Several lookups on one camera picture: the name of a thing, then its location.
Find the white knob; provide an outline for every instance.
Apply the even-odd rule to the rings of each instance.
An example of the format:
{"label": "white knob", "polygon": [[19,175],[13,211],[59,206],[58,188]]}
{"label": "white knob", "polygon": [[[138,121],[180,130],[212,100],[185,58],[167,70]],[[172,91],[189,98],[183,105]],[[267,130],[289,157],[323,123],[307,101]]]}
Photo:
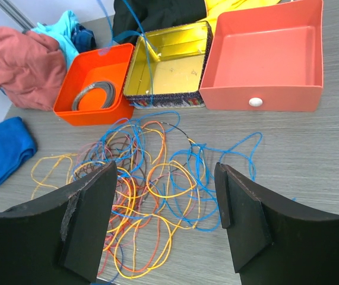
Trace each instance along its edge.
{"label": "white knob", "polygon": [[263,100],[257,97],[251,98],[250,101],[248,101],[250,106],[252,107],[260,107],[263,104]]}

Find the turquoise cloth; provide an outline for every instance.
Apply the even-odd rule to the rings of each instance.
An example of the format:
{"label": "turquoise cloth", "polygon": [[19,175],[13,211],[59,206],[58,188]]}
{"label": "turquoise cloth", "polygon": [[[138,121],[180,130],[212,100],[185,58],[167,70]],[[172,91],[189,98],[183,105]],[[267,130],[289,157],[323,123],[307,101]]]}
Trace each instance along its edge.
{"label": "turquoise cloth", "polygon": [[37,23],[37,27],[32,29],[37,34],[46,34],[57,40],[60,50],[65,56],[67,70],[78,55],[78,51],[71,41],[72,32],[77,24],[79,24],[77,16],[73,11],[68,10],[62,14],[56,24],[44,26]]}

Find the gray wood-grain table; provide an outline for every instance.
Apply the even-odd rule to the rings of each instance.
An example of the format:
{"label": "gray wood-grain table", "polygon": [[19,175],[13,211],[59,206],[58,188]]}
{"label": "gray wood-grain table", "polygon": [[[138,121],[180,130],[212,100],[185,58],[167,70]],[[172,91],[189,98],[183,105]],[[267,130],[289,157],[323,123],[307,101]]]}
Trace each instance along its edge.
{"label": "gray wood-grain table", "polygon": [[[99,43],[105,43],[108,27],[104,19],[88,23],[96,32]],[[229,148],[252,132],[264,135],[254,162],[257,182],[273,191],[320,210],[339,214],[339,0],[326,0],[324,7],[324,70],[325,90],[318,110],[314,113],[282,112],[215,112],[202,109],[180,109],[180,127],[199,143],[210,147]],[[150,111],[136,110],[134,117]],[[53,113],[20,110],[12,107],[8,117],[21,116],[33,134],[37,154],[27,161],[0,187],[0,211],[28,201],[35,183],[30,171],[41,157],[76,152],[82,145],[99,139],[108,126],[75,128],[60,120]],[[165,120],[174,120],[166,116]],[[180,132],[168,136],[169,153],[185,148]],[[152,140],[152,147],[159,141]],[[239,147],[249,153],[255,141]],[[214,169],[216,155],[209,155]],[[228,156],[225,163],[248,174],[244,159]],[[36,176],[42,179],[52,167],[46,161],[38,168]],[[49,183],[65,183],[65,163],[53,172]],[[42,189],[37,196],[49,192]],[[216,216],[208,223],[212,225]],[[139,239],[153,243],[155,227],[140,231]],[[150,251],[140,247],[139,261],[147,260]],[[131,265],[131,251],[126,250],[126,260]],[[115,274],[111,259],[104,278]],[[169,260],[159,268],[136,280],[119,277],[120,284],[240,284],[233,273],[232,258],[226,232],[218,229],[212,233],[196,230],[178,231],[174,238]]]}

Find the orange plastic bin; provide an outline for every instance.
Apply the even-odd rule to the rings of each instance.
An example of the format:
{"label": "orange plastic bin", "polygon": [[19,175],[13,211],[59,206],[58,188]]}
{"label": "orange plastic bin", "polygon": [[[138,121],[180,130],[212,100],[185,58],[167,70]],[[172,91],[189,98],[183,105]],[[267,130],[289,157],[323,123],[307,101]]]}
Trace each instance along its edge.
{"label": "orange plastic bin", "polygon": [[321,98],[322,0],[223,13],[200,93],[208,109],[314,111]]}
{"label": "orange plastic bin", "polygon": [[[121,118],[131,118],[134,107],[122,94],[126,73],[134,46],[130,43],[112,46],[100,55],[99,50],[79,54],[73,61],[62,83],[53,107],[57,116],[73,126],[113,124]],[[106,93],[101,89],[90,90],[72,111],[77,94],[96,81],[110,81],[115,86],[115,101],[111,107],[101,109]]]}

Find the coiled wire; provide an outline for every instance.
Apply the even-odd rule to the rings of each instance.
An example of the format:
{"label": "coiled wire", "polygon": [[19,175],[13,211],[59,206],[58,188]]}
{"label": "coiled wire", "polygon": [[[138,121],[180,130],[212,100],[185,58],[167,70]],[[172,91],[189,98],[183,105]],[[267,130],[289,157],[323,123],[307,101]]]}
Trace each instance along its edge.
{"label": "coiled wire", "polygon": [[87,86],[84,90],[78,93],[75,97],[72,104],[72,111],[78,110],[78,104],[82,100],[82,98],[92,89],[100,88],[106,92],[106,100],[104,101],[101,109],[110,108],[115,101],[115,86],[110,81],[96,81],[89,86]]}

